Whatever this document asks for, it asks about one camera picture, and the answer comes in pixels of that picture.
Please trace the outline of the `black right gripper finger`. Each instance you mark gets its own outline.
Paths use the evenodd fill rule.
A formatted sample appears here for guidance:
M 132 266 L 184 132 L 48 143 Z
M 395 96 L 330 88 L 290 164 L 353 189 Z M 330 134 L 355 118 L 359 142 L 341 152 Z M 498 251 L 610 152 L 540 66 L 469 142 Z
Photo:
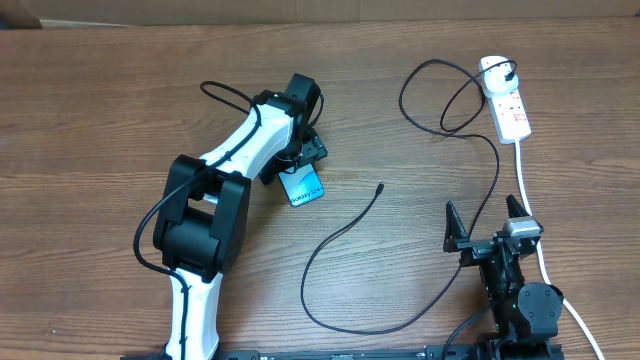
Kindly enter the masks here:
M 455 209 L 454 204 L 449 201 L 446 204 L 446 229 L 444 235 L 445 245 L 457 245 L 467 242 L 469 235 Z
M 506 205 L 509 218 L 528 217 L 529 212 L 519 203 L 513 194 L 506 197 Z

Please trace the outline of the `black smartphone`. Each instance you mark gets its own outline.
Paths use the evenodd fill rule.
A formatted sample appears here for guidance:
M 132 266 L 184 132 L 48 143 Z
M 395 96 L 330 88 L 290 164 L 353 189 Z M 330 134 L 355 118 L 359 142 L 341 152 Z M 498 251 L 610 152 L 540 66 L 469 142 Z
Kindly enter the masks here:
M 278 174 L 292 207 L 300 207 L 321 198 L 325 194 L 323 184 L 312 164 L 290 168 Z

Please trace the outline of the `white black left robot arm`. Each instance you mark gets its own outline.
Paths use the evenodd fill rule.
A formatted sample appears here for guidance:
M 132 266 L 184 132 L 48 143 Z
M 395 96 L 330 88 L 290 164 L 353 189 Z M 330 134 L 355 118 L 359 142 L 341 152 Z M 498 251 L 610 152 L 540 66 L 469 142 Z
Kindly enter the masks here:
M 324 102 L 320 87 L 294 74 L 283 92 L 248 98 L 245 121 L 216 149 L 171 164 L 156 216 L 154 247 L 172 287 L 172 325 L 162 359 L 212 359 L 221 283 L 247 228 L 252 182 L 279 180 L 291 206 L 321 198 L 314 164 L 328 151 L 314 125 Z

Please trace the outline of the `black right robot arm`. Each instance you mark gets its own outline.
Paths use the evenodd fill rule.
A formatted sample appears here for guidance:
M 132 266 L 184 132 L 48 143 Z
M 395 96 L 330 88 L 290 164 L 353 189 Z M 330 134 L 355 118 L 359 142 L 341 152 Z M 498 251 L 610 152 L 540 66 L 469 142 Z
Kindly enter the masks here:
M 506 198 L 508 218 L 489 239 L 470 239 L 454 205 L 446 204 L 443 250 L 460 254 L 459 265 L 478 267 L 488 305 L 465 320 L 441 350 L 443 359 L 558 360 L 562 347 L 551 343 L 558 335 L 564 295 L 554 285 L 527 282 L 519 260 L 536 252 L 543 226 L 512 195 Z M 480 335 L 472 345 L 452 349 L 457 335 L 487 312 L 496 330 Z

